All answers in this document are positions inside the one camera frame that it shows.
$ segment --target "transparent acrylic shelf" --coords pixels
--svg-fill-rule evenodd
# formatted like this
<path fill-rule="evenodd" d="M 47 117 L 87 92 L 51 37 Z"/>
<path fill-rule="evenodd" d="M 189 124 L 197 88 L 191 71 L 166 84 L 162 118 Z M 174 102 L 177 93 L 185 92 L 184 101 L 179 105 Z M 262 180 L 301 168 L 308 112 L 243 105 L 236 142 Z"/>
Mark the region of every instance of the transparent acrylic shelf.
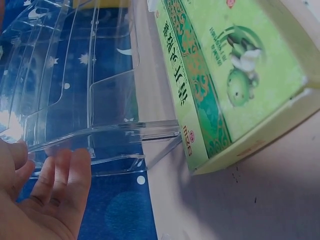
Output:
<path fill-rule="evenodd" d="M 37 176 L 86 148 L 95 176 L 143 172 L 181 142 L 153 13 L 141 0 L 33 2 L 0 37 L 0 137 Z"/>

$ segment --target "white dot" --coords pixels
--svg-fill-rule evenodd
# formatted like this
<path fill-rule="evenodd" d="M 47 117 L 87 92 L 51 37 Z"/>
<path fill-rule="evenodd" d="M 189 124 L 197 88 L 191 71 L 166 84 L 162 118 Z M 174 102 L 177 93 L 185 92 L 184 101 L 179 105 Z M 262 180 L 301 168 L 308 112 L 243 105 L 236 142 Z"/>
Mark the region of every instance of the white dot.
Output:
<path fill-rule="evenodd" d="M 141 167 L 142 161 L 143 161 L 143 160 L 141 160 L 140 162 L 138 162 L 138 164 L 137 164 L 136 166 L 137 166 L 137 167 Z"/>
<path fill-rule="evenodd" d="M 138 177 L 136 178 L 136 182 L 137 182 L 138 184 L 140 184 L 140 185 L 143 185 L 143 184 L 145 184 L 146 179 L 145 179 L 144 176 L 138 176 Z"/>
<path fill-rule="evenodd" d="M 64 84 L 64 89 L 69 89 L 71 86 L 70 86 L 70 83 L 65 83 Z"/>

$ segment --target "cardboard box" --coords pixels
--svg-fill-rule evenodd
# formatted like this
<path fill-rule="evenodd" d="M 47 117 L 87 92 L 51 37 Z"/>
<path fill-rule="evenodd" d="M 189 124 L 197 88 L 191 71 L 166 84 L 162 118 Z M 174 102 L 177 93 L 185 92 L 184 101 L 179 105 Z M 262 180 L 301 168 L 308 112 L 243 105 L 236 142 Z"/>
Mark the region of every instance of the cardboard box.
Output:
<path fill-rule="evenodd" d="M 225 168 L 320 109 L 320 24 L 300 0 L 162 0 L 189 170 Z"/>

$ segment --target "white surface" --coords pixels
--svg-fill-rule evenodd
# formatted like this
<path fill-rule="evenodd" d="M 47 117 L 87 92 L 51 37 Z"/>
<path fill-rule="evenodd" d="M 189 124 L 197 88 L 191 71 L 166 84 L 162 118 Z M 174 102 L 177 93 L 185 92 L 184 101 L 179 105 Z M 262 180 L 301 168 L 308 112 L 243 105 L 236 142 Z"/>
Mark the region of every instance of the white surface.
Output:
<path fill-rule="evenodd" d="M 148 172 L 158 239 L 320 239 L 320 112 L 255 156 L 188 176 L 178 147 Z"/>

